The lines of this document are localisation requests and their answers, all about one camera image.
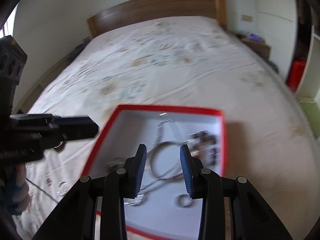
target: headboard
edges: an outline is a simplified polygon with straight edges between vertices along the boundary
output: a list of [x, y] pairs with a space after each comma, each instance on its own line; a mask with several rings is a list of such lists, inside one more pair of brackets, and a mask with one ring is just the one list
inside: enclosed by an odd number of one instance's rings
[[206, 16], [227, 28], [225, 0], [130, 0], [113, 6], [89, 19], [91, 35], [148, 20], [172, 16]]

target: black cable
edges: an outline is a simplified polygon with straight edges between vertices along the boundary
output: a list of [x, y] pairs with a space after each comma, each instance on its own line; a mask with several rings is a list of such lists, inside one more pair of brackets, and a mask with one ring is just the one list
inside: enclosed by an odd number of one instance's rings
[[37, 184], [33, 183], [30, 179], [26, 178], [27, 181], [29, 181], [33, 186], [37, 187], [39, 190], [41, 190], [44, 194], [46, 194], [50, 199], [52, 199], [55, 203], [59, 203], [57, 200], [55, 200], [49, 193], [44, 191], [42, 188], [40, 188]]

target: blue glove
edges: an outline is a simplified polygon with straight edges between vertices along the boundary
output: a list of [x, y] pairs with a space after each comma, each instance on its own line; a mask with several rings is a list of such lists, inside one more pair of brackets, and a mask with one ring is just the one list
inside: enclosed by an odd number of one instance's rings
[[24, 164], [16, 165], [4, 185], [3, 205], [11, 215], [21, 215], [30, 202], [27, 169]]

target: wall outlet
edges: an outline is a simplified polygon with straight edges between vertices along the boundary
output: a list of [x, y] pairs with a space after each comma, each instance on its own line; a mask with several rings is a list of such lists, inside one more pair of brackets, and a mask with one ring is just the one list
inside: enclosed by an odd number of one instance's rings
[[242, 20], [242, 21], [246, 21], [246, 22], [253, 22], [253, 17], [250, 16], [250, 15], [245, 15], [245, 14], [243, 14], [243, 15], [241, 16], [241, 20]]

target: bed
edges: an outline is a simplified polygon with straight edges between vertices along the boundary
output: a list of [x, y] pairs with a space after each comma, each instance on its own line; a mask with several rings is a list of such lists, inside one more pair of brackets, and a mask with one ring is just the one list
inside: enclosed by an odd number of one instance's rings
[[[224, 0], [132, 0], [88, 19], [95, 37], [30, 113], [89, 115], [100, 127], [118, 104], [213, 107], [226, 115], [226, 176], [246, 176], [303, 239], [320, 214], [319, 151], [297, 101], [250, 49], [227, 34]], [[28, 163], [28, 178], [59, 201], [80, 177], [95, 140]], [[31, 239], [56, 203], [30, 185], [15, 218]], [[146, 239], [129, 233], [129, 239]]]

